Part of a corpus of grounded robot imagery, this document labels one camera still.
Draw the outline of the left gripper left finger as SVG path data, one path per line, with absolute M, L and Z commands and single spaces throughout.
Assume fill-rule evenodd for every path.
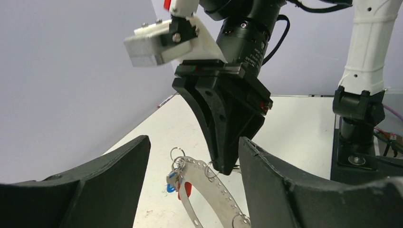
M 151 143 L 140 135 L 42 181 L 0 186 L 3 228 L 131 228 Z

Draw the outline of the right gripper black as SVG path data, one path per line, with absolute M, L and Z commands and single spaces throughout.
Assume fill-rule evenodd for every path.
M 240 137 L 252 139 L 272 109 L 270 91 L 247 63 L 185 60 L 172 87 L 185 99 L 201 127 L 213 167 L 231 174 Z

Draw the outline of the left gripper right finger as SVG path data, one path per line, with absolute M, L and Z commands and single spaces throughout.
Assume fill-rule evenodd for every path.
M 400 228 L 403 180 L 360 185 L 327 180 L 239 139 L 239 161 L 254 228 Z

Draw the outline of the blue-headed key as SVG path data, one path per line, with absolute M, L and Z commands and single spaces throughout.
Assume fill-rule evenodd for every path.
M 167 192 L 172 193 L 177 190 L 178 186 L 178 173 L 176 172 L 171 172 L 166 176 L 166 182 L 167 182 Z

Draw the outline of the red-headed key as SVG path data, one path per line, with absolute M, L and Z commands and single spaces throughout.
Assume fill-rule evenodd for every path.
M 179 183 L 179 184 L 178 184 L 178 200 L 181 200 L 181 195 L 180 195 L 180 188 L 181 188 L 181 186 L 182 186 L 182 185 Z M 187 196 L 187 197 L 190 197 L 191 192 L 192 192 L 192 184 L 189 183 L 189 182 L 185 182 L 185 183 L 183 184 L 183 186 L 184 186 L 184 189 L 185 189 L 185 192 L 186 192 L 186 196 Z

